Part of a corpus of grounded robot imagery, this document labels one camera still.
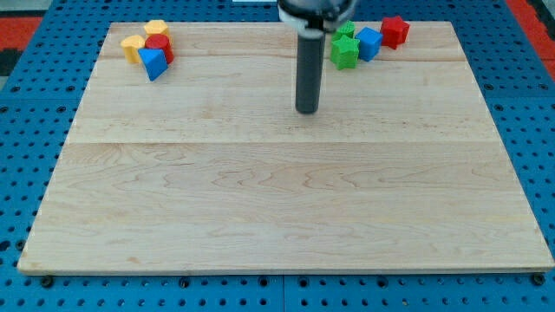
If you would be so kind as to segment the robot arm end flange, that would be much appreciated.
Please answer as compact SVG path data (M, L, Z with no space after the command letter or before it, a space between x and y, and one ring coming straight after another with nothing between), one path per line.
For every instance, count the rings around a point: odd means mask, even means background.
M334 32L353 17L358 0L277 0L279 19L297 32Z

